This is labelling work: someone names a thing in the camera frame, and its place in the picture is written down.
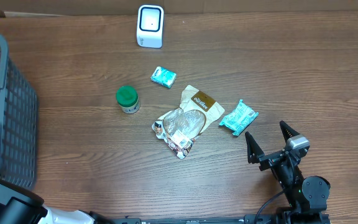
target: basket handle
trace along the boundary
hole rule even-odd
[[[0,49],[1,49],[1,58],[0,58],[0,90],[5,88],[5,79],[7,72],[7,63],[9,48],[5,38],[0,34]]]

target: plastic container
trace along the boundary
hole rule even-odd
[[[37,174],[38,98],[8,55],[0,35],[0,178],[31,190]]]
[[[123,112],[136,113],[140,108],[139,96],[132,86],[122,86],[117,90],[116,99]]]

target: snack bag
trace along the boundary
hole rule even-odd
[[[200,134],[223,113],[219,103],[188,85],[181,93],[179,108],[159,117],[152,129],[179,159],[184,159]]]

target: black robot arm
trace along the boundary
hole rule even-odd
[[[329,223],[328,215],[321,214],[327,209],[331,187],[329,182],[318,176],[304,178],[298,167],[301,158],[308,153],[309,140],[284,121],[280,122],[280,127],[285,139],[285,147],[269,155],[265,155],[252,135],[246,132],[248,163],[259,163],[261,171],[266,169],[272,171],[283,189],[277,197],[285,194],[290,206],[278,208],[275,215],[261,218],[260,212],[265,204],[256,215],[246,216],[245,221],[272,224]]]

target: blue wrapped package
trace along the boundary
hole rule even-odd
[[[239,136],[243,130],[258,116],[258,112],[247,106],[240,100],[232,113],[226,115],[219,123],[220,126],[226,126],[233,130],[233,135]]]
[[[157,67],[151,77],[152,81],[163,85],[167,88],[171,88],[173,82],[177,79],[177,75],[163,67]]]

